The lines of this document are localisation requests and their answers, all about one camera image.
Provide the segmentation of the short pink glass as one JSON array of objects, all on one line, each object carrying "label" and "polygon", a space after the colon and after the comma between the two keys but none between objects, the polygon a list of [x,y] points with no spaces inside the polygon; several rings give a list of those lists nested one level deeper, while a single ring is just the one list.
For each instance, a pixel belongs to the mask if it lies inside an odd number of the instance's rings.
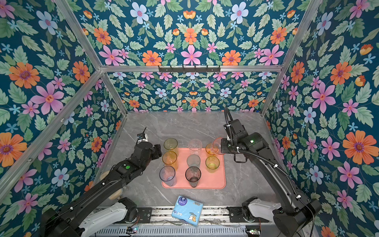
[{"label": "short pink glass", "polygon": [[224,155],[228,152],[228,140],[227,138],[217,138],[212,143],[212,151],[218,155]]}]

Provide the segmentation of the yellow tall glass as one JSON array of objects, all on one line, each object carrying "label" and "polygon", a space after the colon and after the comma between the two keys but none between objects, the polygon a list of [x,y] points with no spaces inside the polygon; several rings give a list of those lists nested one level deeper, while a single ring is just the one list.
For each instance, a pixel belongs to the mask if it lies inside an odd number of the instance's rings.
[{"label": "yellow tall glass", "polygon": [[171,166],[174,169],[178,168],[178,157],[173,151],[168,151],[162,156],[162,162],[165,166]]}]

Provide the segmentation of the light green tall glass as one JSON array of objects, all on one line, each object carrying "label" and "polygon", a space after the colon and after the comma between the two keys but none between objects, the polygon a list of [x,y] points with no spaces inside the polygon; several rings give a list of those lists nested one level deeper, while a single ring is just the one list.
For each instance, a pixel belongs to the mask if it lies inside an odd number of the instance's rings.
[{"label": "light green tall glass", "polygon": [[163,144],[165,150],[176,152],[178,148],[178,141],[175,138],[168,138]]}]

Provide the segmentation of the short amber glass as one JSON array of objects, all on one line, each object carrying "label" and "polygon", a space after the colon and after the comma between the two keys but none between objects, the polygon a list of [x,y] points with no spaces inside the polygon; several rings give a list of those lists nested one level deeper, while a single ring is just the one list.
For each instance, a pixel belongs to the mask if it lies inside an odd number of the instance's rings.
[{"label": "short amber glass", "polygon": [[213,145],[213,143],[209,143],[206,145],[206,152],[213,156],[218,154],[218,148]]}]

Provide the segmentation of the blue tall glass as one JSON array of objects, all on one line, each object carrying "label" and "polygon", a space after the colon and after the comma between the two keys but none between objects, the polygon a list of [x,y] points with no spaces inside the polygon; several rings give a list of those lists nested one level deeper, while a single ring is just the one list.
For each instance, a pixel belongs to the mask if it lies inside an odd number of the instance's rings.
[{"label": "blue tall glass", "polygon": [[169,187],[173,187],[176,184],[176,170],[172,166],[165,166],[159,172],[159,177],[161,181],[168,185]]}]

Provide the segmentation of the short green glass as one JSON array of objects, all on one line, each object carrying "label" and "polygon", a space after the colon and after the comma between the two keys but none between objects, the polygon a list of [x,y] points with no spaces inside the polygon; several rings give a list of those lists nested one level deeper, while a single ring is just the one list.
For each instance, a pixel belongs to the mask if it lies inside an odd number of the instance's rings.
[{"label": "short green glass", "polygon": [[220,166],[220,160],[216,156],[209,156],[205,161],[206,169],[210,173],[214,173]]}]

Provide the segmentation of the clear tall glass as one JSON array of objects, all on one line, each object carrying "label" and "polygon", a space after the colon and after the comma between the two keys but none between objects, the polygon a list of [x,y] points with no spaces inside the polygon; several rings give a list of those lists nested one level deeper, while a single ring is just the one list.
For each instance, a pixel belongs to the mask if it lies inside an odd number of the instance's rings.
[{"label": "clear tall glass", "polygon": [[188,143],[191,154],[199,155],[202,150],[202,142],[199,139],[192,139]]}]

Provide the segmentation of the pink plastic tray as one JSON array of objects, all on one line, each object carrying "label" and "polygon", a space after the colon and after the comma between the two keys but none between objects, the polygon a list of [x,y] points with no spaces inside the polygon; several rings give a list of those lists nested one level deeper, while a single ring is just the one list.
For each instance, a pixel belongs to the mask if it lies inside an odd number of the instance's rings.
[{"label": "pink plastic tray", "polygon": [[[165,182],[161,182],[162,186],[166,189],[192,189],[189,181],[185,177],[185,171],[189,168],[187,164],[187,158],[191,155],[189,148],[179,148],[178,156],[178,169],[175,170],[176,183],[173,186],[167,185]],[[201,177],[198,185],[195,189],[223,189],[226,187],[226,172],[224,155],[215,155],[219,159],[220,165],[214,171],[206,166],[206,159],[210,157],[210,154],[206,152],[205,148],[202,148],[200,154],[200,171]]]}]

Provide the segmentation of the teal tall glass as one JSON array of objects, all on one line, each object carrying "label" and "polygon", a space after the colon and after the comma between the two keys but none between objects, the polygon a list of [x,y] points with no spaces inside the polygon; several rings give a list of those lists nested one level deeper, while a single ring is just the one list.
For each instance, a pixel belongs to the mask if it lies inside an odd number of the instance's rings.
[{"label": "teal tall glass", "polygon": [[195,166],[200,168],[201,159],[200,156],[196,154],[189,155],[187,158],[187,165],[189,167]]}]

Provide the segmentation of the grey smoke tall glass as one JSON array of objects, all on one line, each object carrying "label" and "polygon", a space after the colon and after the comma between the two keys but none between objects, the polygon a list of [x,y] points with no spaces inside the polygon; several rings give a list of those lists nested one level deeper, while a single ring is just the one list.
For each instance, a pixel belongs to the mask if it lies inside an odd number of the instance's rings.
[{"label": "grey smoke tall glass", "polygon": [[191,166],[186,170],[185,177],[191,187],[195,188],[201,178],[201,170],[197,166]]}]

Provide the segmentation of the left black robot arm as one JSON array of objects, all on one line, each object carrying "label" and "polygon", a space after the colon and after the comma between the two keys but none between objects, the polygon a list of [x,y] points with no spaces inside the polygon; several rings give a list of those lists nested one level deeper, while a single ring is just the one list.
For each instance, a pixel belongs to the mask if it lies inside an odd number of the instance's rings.
[{"label": "left black robot arm", "polygon": [[146,134],[139,133],[132,155],[112,166],[99,183],[59,210],[50,208],[42,214],[38,236],[89,237],[116,222],[138,221],[137,205],[126,197],[97,213],[94,210],[111,195],[123,190],[141,176],[149,163],[160,157],[161,145],[148,142]]}]

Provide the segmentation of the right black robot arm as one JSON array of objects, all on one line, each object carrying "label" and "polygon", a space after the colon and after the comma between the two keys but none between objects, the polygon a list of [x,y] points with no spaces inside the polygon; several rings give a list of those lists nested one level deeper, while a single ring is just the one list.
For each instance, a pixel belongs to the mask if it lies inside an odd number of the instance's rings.
[{"label": "right black robot arm", "polygon": [[226,123],[224,129],[227,138],[221,140],[220,151],[223,154],[244,155],[262,173],[277,195],[278,202],[249,199],[242,208],[256,218],[275,223],[286,237],[295,236],[309,223],[314,224],[321,210],[321,203],[309,198],[289,174],[279,165],[272,150],[264,138],[257,132],[248,134],[238,119],[233,119],[228,108],[224,109]]}]

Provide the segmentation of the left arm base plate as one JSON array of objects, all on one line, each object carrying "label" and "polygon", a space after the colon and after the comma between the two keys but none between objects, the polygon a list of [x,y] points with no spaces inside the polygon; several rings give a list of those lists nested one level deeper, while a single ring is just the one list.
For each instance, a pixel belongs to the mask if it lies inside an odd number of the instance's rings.
[{"label": "left arm base plate", "polygon": [[153,209],[151,207],[137,207],[137,220],[135,224],[148,224],[152,218]]}]

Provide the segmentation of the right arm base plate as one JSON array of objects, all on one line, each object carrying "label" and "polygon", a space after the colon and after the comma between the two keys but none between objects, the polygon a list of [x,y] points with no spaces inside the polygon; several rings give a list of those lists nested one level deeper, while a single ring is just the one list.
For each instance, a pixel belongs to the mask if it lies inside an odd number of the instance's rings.
[{"label": "right arm base plate", "polygon": [[231,223],[244,223],[245,219],[240,206],[227,206],[229,212],[229,219]]}]

